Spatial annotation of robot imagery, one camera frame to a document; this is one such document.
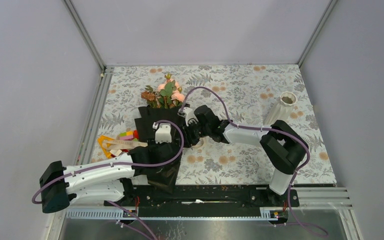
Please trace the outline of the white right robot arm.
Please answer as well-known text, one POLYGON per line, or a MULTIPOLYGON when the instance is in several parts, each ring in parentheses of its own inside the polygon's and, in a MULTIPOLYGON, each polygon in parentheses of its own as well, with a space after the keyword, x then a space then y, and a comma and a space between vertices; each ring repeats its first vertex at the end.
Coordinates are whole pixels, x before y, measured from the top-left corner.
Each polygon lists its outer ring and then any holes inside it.
POLYGON ((262 147, 274 166, 267 201, 279 206, 287 199, 286 192, 309 148, 285 121, 277 120, 269 127, 237 125, 228 119, 219 119, 206 105, 195 110, 183 107, 178 115, 184 118, 183 132, 190 146, 208 137, 217 143, 262 147))

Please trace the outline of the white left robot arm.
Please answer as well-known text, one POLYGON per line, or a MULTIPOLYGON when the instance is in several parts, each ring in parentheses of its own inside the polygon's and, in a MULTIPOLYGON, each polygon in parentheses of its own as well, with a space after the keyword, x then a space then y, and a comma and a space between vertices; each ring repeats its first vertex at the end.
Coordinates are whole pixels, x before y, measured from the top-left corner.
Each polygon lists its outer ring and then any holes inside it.
POLYGON ((129 187, 113 189, 121 179, 146 176, 150 186, 164 193, 173 193, 184 144, 161 143, 138 146, 102 162, 63 166, 52 162, 39 179, 40 189, 31 201, 41 205, 45 214, 59 212, 70 204, 86 200, 119 201, 128 206, 135 200, 129 187))

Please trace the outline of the black wrapping paper sheet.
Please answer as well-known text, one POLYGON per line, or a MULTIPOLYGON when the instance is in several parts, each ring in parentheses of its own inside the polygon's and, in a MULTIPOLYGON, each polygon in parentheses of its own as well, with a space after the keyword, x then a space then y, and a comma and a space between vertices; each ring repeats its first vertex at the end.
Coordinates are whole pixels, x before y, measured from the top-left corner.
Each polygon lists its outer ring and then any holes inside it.
POLYGON ((186 134, 182 132, 185 119, 178 115, 180 106, 153 108, 140 106, 139 118, 134 120, 138 140, 146 147, 134 149, 130 155, 134 163, 134 176, 146 176, 147 183, 157 190, 172 194, 180 168, 181 144, 187 146, 186 134))

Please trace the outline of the peach flower bouquet black wrap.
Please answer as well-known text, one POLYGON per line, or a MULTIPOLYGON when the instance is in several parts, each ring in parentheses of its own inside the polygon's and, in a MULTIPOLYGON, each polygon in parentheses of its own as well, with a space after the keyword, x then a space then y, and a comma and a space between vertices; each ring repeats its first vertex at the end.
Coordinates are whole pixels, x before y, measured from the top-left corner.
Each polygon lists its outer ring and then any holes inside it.
POLYGON ((171 73, 165 74, 164 83, 155 89, 146 85, 145 90, 141 93, 141 98, 147 102, 149 107, 155 109, 172 109, 185 102, 183 89, 171 73))

